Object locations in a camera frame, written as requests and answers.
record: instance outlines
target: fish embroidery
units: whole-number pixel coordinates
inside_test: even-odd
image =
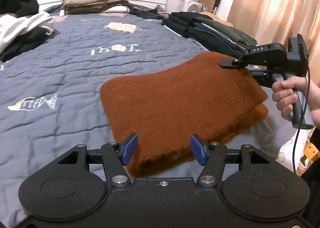
[[[13,106],[8,106],[8,109],[11,111],[33,111],[38,109],[42,104],[47,103],[47,105],[54,109],[56,107],[57,94],[54,94],[49,100],[44,96],[40,98],[27,97],[23,98]]]

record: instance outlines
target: gray quilt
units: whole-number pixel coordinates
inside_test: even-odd
[[[99,97],[105,81],[164,70],[203,51],[160,21],[128,14],[71,15],[55,26],[60,31],[55,38],[0,65],[0,220],[7,227],[25,218],[18,200],[23,180],[77,144],[95,149],[113,140]],[[268,118],[229,147],[251,143],[277,155],[294,130],[270,99],[265,104]],[[157,176],[196,177],[201,169],[193,161]],[[101,166],[91,171],[103,178]]]

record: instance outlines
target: beige curtain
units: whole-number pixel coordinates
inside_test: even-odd
[[[318,0],[234,0],[228,21],[258,45],[302,34],[309,51],[311,78],[320,83],[320,2]]]

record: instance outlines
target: stack of folded clothes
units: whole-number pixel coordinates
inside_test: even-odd
[[[209,51],[234,58],[244,54],[244,49],[257,45],[257,41],[233,25],[217,17],[196,12],[173,12],[162,20],[162,25],[185,38],[193,38]]]
[[[127,0],[63,0],[61,10],[65,15],[104,13],[115,6],[130,6]]]

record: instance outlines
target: finger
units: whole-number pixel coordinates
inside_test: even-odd
[[[278,102],[281,99],[283,99],[283,98],[285,98],[287,96],[290,96],[292,94],[293,94],[293,90],[292,89],[282,89],[281,91],[278,91],[278,92],[272,94],[272,100],[274,102]]]
[[[279,102],[277,102],[276,107],[279,111],[282,111],[285,107],[293,104],[297,100],[298,100],[297,94],[292,94],[290,96],[287,96],[287,97],[281,99]]]
[[[285,81],[280,82],[280,85],[284,89],[297,88],[306,90],[308,86],[308,79],[306,77],[292,76]]]
[[[289,120],[289,114],[292,112],[293,106],[288,105],[281,111],[281,117],[285,120]]]
[[[283,88],[282,88],[280,82],[274,82],[274,83],[273,83],[273,85],[272,85],[272,91],[273,91],[274,93],[279,92],[279,91],[282,90],[282,89],[283,89]]]

